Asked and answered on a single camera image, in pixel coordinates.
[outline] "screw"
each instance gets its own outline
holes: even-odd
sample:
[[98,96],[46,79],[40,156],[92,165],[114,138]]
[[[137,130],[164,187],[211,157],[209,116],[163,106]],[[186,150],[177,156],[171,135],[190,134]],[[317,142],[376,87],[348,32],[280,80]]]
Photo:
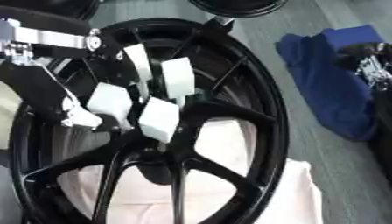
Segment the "screw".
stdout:
[[91,31],[89,33],[90,36],[96,36],[96,35],[99,35],[99,34],[101,34],[101,31],[100,31],[100,29],[97,29],[97,28],[91,29]]
[[86,42],[88,50],[92,52],[98,49],[102,43],[101,39],[98,37],[88,37],[86,38]]
[[120,51],[116,56],[118,60],[123,60],[123,51]]

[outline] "white plastic block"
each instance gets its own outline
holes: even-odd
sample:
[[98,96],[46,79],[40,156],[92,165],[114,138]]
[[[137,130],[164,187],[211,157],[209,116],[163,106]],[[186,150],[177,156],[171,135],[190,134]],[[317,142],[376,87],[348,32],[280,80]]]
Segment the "white plastic block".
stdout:
[[87,108],[93,113],[113,116],[120,127],[130,127],[127,115],[132,104],[127,89],[100,82],[90,97]]
[[152,79],[149,57],[145,51],[143,44],[132,45],[124,48],[129,58],[135,64],[139,73],[140,81],[148,81]]
[[168,144],[179,125],[179,106],[151,97],[139,118],[139,124],[145,136]]
[[188,58],[165,61],[162,70],[166,91],[171,99],[194,94],[195,77]]

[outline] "blue cloth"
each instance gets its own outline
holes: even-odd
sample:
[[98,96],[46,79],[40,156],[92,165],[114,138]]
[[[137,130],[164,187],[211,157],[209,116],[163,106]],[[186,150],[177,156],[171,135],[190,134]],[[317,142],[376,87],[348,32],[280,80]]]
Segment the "blue cloth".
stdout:
[[337,50],[363,42],[382,42],[370,25],[327,29],[314,37],[288,34],[276,49],[318,121],[354,141],[375,133],[375,110],[368,86],[336,67]]

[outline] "wheel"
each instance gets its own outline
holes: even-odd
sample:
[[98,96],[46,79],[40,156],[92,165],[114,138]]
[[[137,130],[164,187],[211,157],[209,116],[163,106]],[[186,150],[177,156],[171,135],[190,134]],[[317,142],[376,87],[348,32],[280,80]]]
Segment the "wheel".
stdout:
[[[289,143],[284,102],[267,69],[244,45],[225,32],[204,29],[203,24],[151,18],[115,24],[103,31],[112,33],[124,47],[143,43],[156,76],[161,61],[188,57],[199,93],[187,99],[178,131],[164,150],[136,128],[123,135],[100,133],[94,138],[101,142],[82,151],[82,140],[93,133],[60,127],[22,104],[11,131],[10,170],[29,219],[37,223],[105,223],[116,182],[126,169],[136,166],[151,182],[171,185],[176,224],[184,223],[185,179],[194,170],[224,179],[236,189],[224,207],[201,223],[253,223],[277,187]],[[86,102],[98,82],[109,82],[115,75],[103,72],[89,59],[54,61],[50,69],[81,102]],[[150,83],[150,89],[152,95],[163,95],[160,81]],[[129,93],[137,95],[132,87]],[[132,123],[138,107],[133,111],[129,116]],[[250,161],[245,175],[194,149],[201,127],[222,117],[239,120],[246,137]],[[74,198],[78,197],[65,190],[65,185],[77,186],[71,171],[89,165],[103,165],[95,207],[77,205]]]
[[88,20],[98,9],[99,0],[0,0],[2,6],[42,11],[59,16]]

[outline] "floor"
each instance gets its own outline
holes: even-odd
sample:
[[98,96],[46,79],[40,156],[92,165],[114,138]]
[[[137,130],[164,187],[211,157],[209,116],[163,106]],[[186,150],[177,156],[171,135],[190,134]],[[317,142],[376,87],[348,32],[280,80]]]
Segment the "floor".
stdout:
[[[281,10],[268,16],[235,22],[232,35],[259,57],[282,90],[290,114],[290,157],[312,164],[313,178],[323,192],[325,224],[390,223],[392,192],[365,144],[349,142],[317,123],[277,55],[274,43],[286,33],[312,35],[325,28],[364,24],[374,25],[390,42],[391,8],[390,0],[289,0]],[[108,0],[91,23],[103,27],[149,17],[204,22],[211,15],[186,0]],[[10,181],[1,181],[0,188],[8,189],[7,183]]]

